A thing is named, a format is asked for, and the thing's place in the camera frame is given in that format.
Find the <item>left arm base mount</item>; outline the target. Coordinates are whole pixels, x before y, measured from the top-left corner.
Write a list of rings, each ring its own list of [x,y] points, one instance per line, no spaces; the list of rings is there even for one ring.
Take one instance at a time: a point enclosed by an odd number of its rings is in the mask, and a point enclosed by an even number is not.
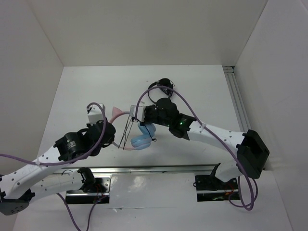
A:
[[[96,182],[86,192],[82,190],[67,191],[65,201],[69,205],[90,205],[94,203],[108,204],[110,202],[111,176],[94,175]]]

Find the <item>pink blue cat-ear headphones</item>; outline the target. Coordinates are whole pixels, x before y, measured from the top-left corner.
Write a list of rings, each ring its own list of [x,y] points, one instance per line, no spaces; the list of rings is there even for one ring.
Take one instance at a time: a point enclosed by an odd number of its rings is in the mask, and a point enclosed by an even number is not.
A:
[[[110,119],[110,123],[112,124],[117,118],[123,115],[130,115],[130,111],[122,111],[117,107],[112,108],[112,118]],[[142,135],[134,137],[130,140],[131,147],[124,147],[120,146],[115,142],[112,142],[112,145],[117,148],[122,148],[126,151],[133,151],[133,150],[143,150],[150,147],[151,142],[156,141],[154,137],[156,132],[156,127],[154,124],[146,124],[142,126],[140,123],[138,124],[139,130],[142,132]]]

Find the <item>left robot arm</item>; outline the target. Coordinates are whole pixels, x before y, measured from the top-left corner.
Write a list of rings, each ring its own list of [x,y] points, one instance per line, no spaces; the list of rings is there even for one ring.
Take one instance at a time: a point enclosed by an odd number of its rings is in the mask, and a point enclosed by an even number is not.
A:
[[[0,178],[0,212],[6,216],[19,213],[43,197],[69,190],[90,192],[96,179],[88,167],[50,177],[55,171],[99,154],[115,138],[114,126],[102,120],[69,132],[47,152],[24,167]]]

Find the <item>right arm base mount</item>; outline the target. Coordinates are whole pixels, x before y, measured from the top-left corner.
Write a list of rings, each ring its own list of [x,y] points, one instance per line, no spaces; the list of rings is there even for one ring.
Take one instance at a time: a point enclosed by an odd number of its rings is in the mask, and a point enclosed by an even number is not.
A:
[[[236,178],[222,182],[210,175],[195,175],[193,186],[196,188],[198,202],[240,200]]]

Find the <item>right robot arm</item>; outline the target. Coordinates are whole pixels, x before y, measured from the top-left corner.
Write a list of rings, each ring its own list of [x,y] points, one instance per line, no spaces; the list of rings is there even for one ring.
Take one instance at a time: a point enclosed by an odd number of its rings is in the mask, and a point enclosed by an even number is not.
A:
[[[142,124],[167,127],[175,137],[199,141],[211,146],[232,151],[232,160],[219,163],[211,173],[210,183],[216,189],[239,176],[259,179],[270,154],[269,149],[254,130],[235,132],[199,123],[194,116],[180,113],[177,106],[167,98],[159,99],[155,105],[142,111]]]

